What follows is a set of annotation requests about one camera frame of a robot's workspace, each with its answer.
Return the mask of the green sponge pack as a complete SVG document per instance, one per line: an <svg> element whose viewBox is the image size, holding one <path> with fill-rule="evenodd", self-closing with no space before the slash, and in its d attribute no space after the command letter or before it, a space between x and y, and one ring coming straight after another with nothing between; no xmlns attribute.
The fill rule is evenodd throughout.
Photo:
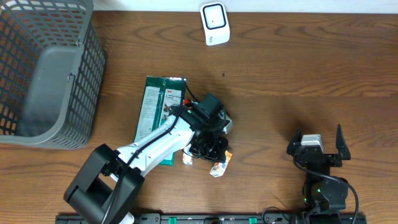
<svg viewBox="0 0 398 224"><path fill-rule="evenodd" d="M193 131L181 117L184 98L184 79L147 77L134 143L119 157L146 175L187 146Z"/></svg>

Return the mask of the green lid jar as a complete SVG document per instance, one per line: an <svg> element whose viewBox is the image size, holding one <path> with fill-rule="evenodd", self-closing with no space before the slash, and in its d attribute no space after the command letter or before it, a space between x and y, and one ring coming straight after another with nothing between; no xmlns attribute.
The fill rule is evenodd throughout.
<svg viewBox="0 0 398 224"><path fill-rule="evenodd" d="M220 113L220 118L226 120L225 124L224 124L224 127L222 129L222 133L223 134L228 134L233 128L232 119L225 112L221 112Z"/></svg>

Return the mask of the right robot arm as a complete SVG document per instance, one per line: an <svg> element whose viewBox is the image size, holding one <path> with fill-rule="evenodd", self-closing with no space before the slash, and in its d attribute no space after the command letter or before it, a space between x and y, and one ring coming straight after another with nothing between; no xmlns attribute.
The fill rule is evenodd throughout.
<svg viewBox="0 0 398 224"><path fill-rule="evenodd" d="M340 211L346 208L349 183L342 177L330 175L332 167L341 167L351 159L340 125L336 130L337 153L325 153L319 134L298 132L287 146L293 163L305 172L302 187L305 209L293 223L341 223Z"/></svg>

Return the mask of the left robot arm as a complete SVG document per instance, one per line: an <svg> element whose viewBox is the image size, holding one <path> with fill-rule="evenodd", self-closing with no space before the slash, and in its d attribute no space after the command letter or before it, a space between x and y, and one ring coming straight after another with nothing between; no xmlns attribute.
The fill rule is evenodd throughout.
<svg viewBox="0 0 398 224"><path fill-rule="evenodd" d="M145 176L168 155L186 147L200 159L224 162L231 125L221 105L176 106L164 124L142 139L116 150L98 146L63 199L87 223L134 223L131 208Z"/></svg>

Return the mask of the orange juice carton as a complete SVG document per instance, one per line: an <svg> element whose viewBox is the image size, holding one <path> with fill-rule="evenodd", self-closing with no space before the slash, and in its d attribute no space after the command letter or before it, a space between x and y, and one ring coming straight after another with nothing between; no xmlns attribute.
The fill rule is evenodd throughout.
<svg viewBox="0 0 398 224"><path fill-rule="evenodd" d="M225 151L225 156L226 159L224 162L216 162L214 164L214 166L210 170L210 175L212 175L213 177L221 177L224 175L233 154L229 151Z"/></svg>
<svg viewBox="0 0 398 224"><path fill-rule="evenodd" d="M191 144L183 149L182 161L185 165L193 164L193 154L190 152Z"/></svg>

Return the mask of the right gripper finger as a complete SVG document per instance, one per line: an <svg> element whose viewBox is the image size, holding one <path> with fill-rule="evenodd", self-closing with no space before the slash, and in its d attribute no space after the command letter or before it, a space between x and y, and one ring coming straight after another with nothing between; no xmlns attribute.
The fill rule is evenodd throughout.
<svg viewBox="0 0 398 224"><path fill-rule="evenodd" d="M293 137L293 139L289 142L287 146L287 154L293 156L298 147L301 146L302 141L302 132L299 129L297 134Z"/></svg>
<svg viewBox="0 0 398 224"><path fill-rule="evenodd" d="M335 146L339 152L340 155L350 155L349 148L346 144L346 141L343 136L343 131L341 128L341 125L338 124L337 130L336 130L336 143Z"/></svg>

